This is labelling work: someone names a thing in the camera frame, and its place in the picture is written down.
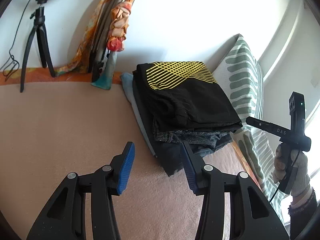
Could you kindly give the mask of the right gloved hand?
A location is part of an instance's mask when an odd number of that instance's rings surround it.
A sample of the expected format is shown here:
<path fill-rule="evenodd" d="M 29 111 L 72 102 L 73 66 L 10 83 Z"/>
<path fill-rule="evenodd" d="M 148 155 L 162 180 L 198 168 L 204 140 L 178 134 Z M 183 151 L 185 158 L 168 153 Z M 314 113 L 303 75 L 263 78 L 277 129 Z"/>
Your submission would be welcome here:
<path fill-rule="evenodd" d="M 280 183 L 284 179 L 288 179 L 288 184 L 280 190 L 285 192 L 288 186 L 287 194 L 290 193 L 295 198 L 310 187 L 310 176 L 308 175 L 307 156 L 298 150 L 292 150 L 289 156 L 287 153 L 290 149 L 290 146 L 285 143 L 278 145 L 274 157 L 272 177 L 274 183 Z"/>

